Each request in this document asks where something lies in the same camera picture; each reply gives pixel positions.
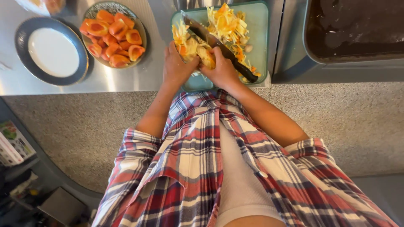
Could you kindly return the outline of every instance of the hand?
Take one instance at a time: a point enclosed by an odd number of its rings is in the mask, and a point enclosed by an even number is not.
[[[174,41],[171,41],[169,46],[165,48],[164,56],[163,84],[177,91],[196,70],[200,58],[196,56],[188,64],[184,63],[177,48],[175,48]]]
[[[238,78],[238,72],[234,68],[230,59],[223,57],[219,47],[210,50],[216,57],[216,68],[210,70],[205,65],[201,66],[201,72],[209,78],[216,86],[229,91],[230,88],[243,83]]]

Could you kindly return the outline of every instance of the dark baking pan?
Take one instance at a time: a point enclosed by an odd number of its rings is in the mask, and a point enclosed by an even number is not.
[[[308,0],[303,42],[322,64],[404,59],[403,0]]]

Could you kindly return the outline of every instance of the dark blue plate rim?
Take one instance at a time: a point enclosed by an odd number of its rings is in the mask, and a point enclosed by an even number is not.
[[[44,25],[43,23],[33,23],[32,21],[44,20],[49,24],[54,24],[55,26]],[[23,27],[25,24],[31,23],[31,27]],[[30,35],[37,29],[40,28],[53,28],[61,33],[63,33],[75,46],[79,54],[79,67],[76,72],[68,77],[56,77],[52,76],[42,69],[40,69],[32,60],[31,55],[28,52],[28,39]],[[15,32],[14,44],[17,51],[18,58],[23,63],[24,67],[36,78],[56,86],[68,86],[81,82],[88,71],[88,54],[84,44],[82,43],[80,37],[67,25],[59,20],[49,18],[49,17],[31,17],[23,21]]]

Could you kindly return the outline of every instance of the shirt button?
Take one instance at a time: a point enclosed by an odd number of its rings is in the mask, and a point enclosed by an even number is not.
[[[266,173],[262,172],[262,171],[260,171],[259,174],[260,174],[262,177],[264,177],[264,178],[267,178],[267,177],[268,177],[268,175],[267,175]]]

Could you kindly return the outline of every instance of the baking tray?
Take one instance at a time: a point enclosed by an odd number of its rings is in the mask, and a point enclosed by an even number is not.
[[[404,1],[308,0],[307,55],[322,64],[404,58]]]
[[[215,6],[215,10],[219,9],[220,7],[221,5]],[[267,50],[269,37],[269,12],[267,4],[264,1],[253,1],[229,4],[229,7],[234,9],[235,13],[238,11],[243,11],[246,13],[247,30],[249,31],[248,36],[250,37],[248,43],[253,46],[252,51],[246,53],[246,55],[247,59],[250,60],[251,65],[255,66],[257,71],[261,73],[261,76],[255,83],[249,82],[245,83],[245,85],[260,84],[268,76]],[[201,22],[206,26],[208,25],[206,7],[183,11],[196,21]],[[182,15],[180,11],[177,11],[171,18],[171,24],[177,25],[177,22],[179,23],[180,20],[182,20]],[[199,92],[214,88],[214,84],[208,78],[204,80],[202,76],[191,76],[189,80],[182,86],[182,89],[186,92]]]

